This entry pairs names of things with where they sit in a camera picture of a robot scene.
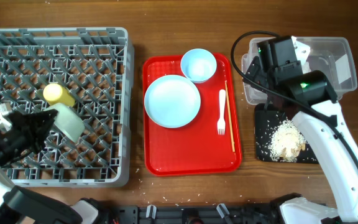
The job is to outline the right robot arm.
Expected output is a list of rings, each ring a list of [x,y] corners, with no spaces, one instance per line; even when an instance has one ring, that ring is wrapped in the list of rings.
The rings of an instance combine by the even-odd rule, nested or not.
[[[320,70],[304,72],[306,61],[292,36],[271,34],[257,43],[257,56],[243,81],[262,91],[291,120],[311,146],[336,201],[328,208],[303,197],[279,206],[284,223],[358,223],[358,146],[348,130],[334,87]]]

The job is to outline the leftover rice food waste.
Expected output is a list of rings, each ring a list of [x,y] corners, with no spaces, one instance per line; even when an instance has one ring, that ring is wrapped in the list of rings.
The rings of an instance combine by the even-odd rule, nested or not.
[[[301,151],[306,149],[306,139],[293,121],[284,120],[271,135],[270,158],[275,161],[296,162]]]

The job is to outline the green bowl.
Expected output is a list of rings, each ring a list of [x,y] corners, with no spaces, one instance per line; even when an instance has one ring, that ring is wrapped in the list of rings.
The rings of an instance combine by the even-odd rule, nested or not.
[[[71,141],[78,142],[85,130],[83,120],[67,105],[57,103],[44,111],[57,110],[54,125]]]

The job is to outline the yellow plastic cup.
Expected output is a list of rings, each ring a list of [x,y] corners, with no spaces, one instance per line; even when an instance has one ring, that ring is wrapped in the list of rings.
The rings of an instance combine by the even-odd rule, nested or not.
[[[50,106],[63,103],[66,106],[73,107],[75,104],[75,99],[69,91],[57,83],[48,84],[43,90],[43,97]]]

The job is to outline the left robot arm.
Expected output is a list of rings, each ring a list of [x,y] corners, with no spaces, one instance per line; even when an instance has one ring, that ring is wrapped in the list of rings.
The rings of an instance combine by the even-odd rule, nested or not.
[[[0,130],[0,223],[17,223],[25,217],[36,223],[83,223],[73,207],[14,184],[2,169],[40,152],[57,114],[57,110],[12,112],[8,115],[10,130]]]

